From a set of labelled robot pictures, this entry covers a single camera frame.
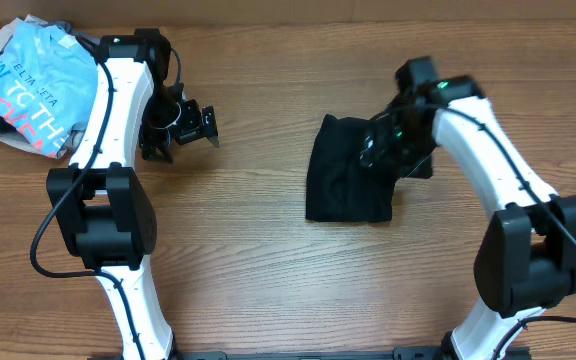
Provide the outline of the black t-shirt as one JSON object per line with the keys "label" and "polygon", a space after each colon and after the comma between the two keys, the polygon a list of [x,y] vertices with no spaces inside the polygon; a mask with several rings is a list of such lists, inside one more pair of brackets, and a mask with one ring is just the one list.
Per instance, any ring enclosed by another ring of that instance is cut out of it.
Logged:
{"label": "black t-shirt", "polygon": [[324,116],[306,176],[307,220],[389,222],[396,181],[404,177],[428,179],[432,176],[430,156],[423,162],[400,168],[362,167],[360,152],[370,128],[366,119]]}

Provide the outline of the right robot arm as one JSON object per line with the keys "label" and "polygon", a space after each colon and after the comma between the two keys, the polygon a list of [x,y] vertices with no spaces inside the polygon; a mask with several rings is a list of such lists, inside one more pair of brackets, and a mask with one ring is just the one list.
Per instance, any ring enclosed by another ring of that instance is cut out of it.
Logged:
{"label": "right robot arm", "polygon": [[562,197],[527,164],[468,76],[442,79],[429,57],[395,73],[398,94],[370,120],[359,164],[399,180],[432,175],[446,150],[475,189],[489,224],[474,261],[478,299],[438,346],[403,347],[397,359],[527,359],[510,343],[529,321],[576,293],[576,196]]}

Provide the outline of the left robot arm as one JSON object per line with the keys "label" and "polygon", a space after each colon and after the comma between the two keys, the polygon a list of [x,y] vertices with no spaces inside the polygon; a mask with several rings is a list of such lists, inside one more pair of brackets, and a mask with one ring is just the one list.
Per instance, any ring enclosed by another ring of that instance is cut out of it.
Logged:
{"label": "left robot arm", "polygon": [[138,158],[169,163],[172,144],[200,139],[217,146],[213,107],[165,85],[179,57],[156,28],[106,35],[93,46],[98,85],[87,128],[65,168],[46,179],[52,209],[37,233],[56,221],[68,252],[94,277],[111,305],[123,359],[179,359],[176,337],[160,307],[151,255],[157,218],[138,179]]}

